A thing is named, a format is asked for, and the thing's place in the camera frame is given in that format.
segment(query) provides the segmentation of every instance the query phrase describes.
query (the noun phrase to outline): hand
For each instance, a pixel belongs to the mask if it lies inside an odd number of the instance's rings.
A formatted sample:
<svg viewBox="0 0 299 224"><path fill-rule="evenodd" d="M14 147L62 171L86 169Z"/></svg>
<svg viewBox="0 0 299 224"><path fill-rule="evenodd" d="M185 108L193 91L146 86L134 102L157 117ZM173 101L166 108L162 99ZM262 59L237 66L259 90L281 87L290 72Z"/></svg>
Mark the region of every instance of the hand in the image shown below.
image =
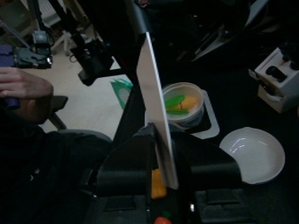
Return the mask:
<svg viewBox="0 0 299 224"><path fill-rule="evenodd" d="M52 84L14 67L0 67L0 97L20 99L14 112L31 123L43 123L52 111Z"/></svg>
<svg viewBox="0 0 299 224"><path fill-rule="evenodd" d="M0 97L35 100L52 96L52 84L19 68L0 67Z"/></svg>

